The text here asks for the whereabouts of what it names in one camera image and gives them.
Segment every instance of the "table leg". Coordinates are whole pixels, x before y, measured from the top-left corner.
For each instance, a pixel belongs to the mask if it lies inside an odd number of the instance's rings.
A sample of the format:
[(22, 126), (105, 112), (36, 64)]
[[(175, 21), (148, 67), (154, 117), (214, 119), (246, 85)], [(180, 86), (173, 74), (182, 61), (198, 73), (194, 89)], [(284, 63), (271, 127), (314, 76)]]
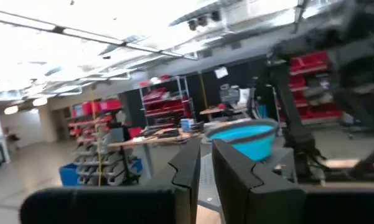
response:
[(152, 160), (151, 160), (151, 153), (149, 151), (148, 144), (143, 144), (144, 147), (144, 153), (145, 153), (145, 160), (146, 160), (146, 174), (147, 178), (151, 179), (154, 176), (154, 167), (152, 166)]

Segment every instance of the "blue crate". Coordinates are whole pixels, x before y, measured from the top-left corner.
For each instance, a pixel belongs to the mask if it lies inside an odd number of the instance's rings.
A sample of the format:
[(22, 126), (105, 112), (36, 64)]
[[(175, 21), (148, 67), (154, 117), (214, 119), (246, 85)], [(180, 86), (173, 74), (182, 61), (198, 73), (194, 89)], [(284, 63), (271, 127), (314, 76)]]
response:
[(143, 169), (143, 163), (141, 162), (141, 159), (136, 159), (134, 164), (132, 164), (131, 168), (136, 168), (137, 173), (140, 173)]
[(73, 163), (69, 163), (60, 167), (59, 173), (61, 177), (61, 182), (63, 186), (78, 186), (77, 179), (78, 175), (76, 173), (77, 166)]

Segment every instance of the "paper sign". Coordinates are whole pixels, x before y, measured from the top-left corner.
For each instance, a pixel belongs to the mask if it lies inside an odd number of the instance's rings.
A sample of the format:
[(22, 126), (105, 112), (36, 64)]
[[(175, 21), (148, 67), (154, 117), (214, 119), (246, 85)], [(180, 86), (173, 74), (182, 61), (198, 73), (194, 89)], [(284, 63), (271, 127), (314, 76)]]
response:
[(228, 71), (226, 67), (220, 67), (219, 69), (214, 70), (216, 73), (217, 78), (223, 78), (228, 75)]

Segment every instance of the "blue bowl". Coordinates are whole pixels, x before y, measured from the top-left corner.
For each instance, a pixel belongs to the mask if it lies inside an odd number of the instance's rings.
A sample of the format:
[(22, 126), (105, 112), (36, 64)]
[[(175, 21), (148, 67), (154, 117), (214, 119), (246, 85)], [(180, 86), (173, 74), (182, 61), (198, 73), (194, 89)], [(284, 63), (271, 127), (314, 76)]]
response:
[(205, 134), (207, 140), (221, 139), (254, 161), (271, 154), (278, 123), (272, 119), (244, 121), (215, 128)]

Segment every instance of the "workbench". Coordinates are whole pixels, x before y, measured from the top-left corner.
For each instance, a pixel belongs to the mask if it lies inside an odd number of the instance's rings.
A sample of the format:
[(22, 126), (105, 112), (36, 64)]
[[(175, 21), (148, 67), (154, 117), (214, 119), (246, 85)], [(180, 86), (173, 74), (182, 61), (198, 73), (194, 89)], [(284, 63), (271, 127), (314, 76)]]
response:
[(154, 133), (152, 136), (149, 136), (148, 138), (144, 138), (143, 140), (137, 141), (135, 138), (130, 139), (129, 141), (125, 142), (116, 142), (116, 143), (110, 143), (108, 144), (108, 147), (118, 147), (119, 149), (121, 147), (123, 148), (129, 148), (131, 146), (138, 146), (138, 145), (143, 145), (144, 148), (144, 153), (145, 153), (145, 158), (147, 162), (146, 166), (146, 174), (147, 178), (151, 179), (154, 176), (154, 168), (152, 165), (152, 159), (151, 159), (151, 152), (149, 150), (148, 144), (153, 144), (153, 143), (161, 143), (161, 142), (177, 142), (177, 141), (185, 141), (190, 138), (194, 137), (200, 137), (202, 134), (201, 133), (185, 133), (179, 128), (179, 133), (180, 135), (177, 137), (171, 137), (171, 138), (158, 138), (157, 136), (164, 133), (165, 131), (172, 130), (174, 128), (166, 128), (157, 131)]

